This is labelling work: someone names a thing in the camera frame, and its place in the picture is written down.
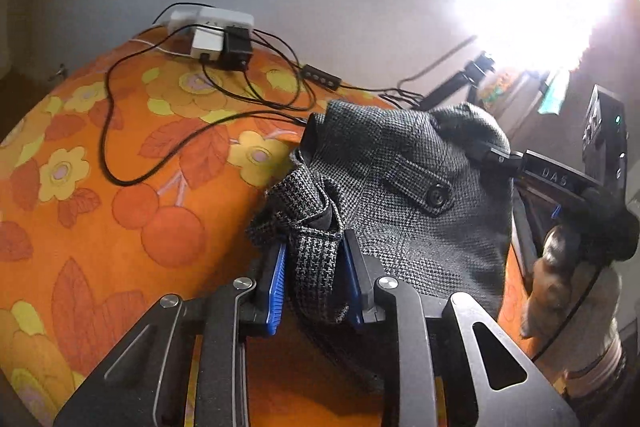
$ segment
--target silver bolt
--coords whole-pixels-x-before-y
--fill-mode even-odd
[[[378,279],[378,284],[385,290],[398,288],[398,280],[394,279],[393,277],[381,277],[380,279]]]
[[[177,295],[169,293],[160,299],[160,305],[162,308],[173,308],[180,302],[180,298]]]
[[[238,277],[234,281],[234,288],[236,290],[246,290],[247,288],[251,288],[254,285],[254,282],[249,279],[249,277]]]

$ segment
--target teal object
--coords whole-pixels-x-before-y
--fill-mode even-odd
[[[566,90],[569,87],[569,71],[560,70],[548,82],[545,98],[538,108],[540,114],[560,114]]]

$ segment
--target flower center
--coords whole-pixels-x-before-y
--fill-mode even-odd
[[[55,164],[49,171],[49,177],[54,185],[62,185],[71,174],[71,164],[68,162],[60,162]]]
[[[24,127],[24,118],[22,118],[22,120],[18,122],[18,125],[16,125],[11,130],[11,132],[4,138],[4,140],[2,140],[2,143],[0,143],[0,149],[4,149],[5,147],[8,147],[9,144],[14,142],[14,140],[18,137],[18,134],[20,134],[20,131],[22,131],[23,127]]]
[[[249,149],[247,153],[247,157],[251,163],[255,163],[256,165],[260,165],[261,163],[265,163],[271,158],[271,153],[267,149],[263,149],[262,147],[253,147]]]
[[[199,74],[187,73],[180,77],[178,85],[191,94],[209,94],[216,89],[211,87]]]

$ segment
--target button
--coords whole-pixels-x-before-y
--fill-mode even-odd
[[[449,199],[449,189],[444,185],[435,184],[431,185],[429,190],[427,191],[427,202],[431,206],[435,206],[436,208],[440,208],[447,202]]]

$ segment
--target floral pattern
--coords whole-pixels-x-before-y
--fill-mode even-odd
[[[157,28],[143,38],[164,36]],[[170,40],[163,46],[188,52]],[[206,295],[243,273],[257,255],[243,231],[260,205],[259,189],[286,174],[289,151],[302,137],[289,122],[254,118],[205,129],[257,106],[214,90],[197,62],[152,52],[121,63],[111,77],[111,171],[135,179],[199,134],[145,182],[110,184],[97,150],[109,110],[104,72],[141,48],[124,44],[76,71],[0,143],[0,369],[45,426],[162,295]],[[254,96],[241,73],[207,73],[232,93]],[[288,102],[297,91],[288,65],[262,51],[247,76],[269,100]],[[312,89],[316,111],[333,98],[386,107],[365,92]],[[297,103],[306,105],[308,95]],[[518,316],[505,309],[507,318]],[[291,319],[281,328],[275,339],[251,346],[258,427],[380,424],[377,399],[316,357]],[[283,357],[290,362],[284,369]],[[302,388],[320,398],[301,397],[295,390]]]
[[[229,149],[227,161],[240,168],[240,177],[254,187],[264,187],[273,177],[289,171],[289,147],[279,140],[265,140],[258,133],[244,131]]]

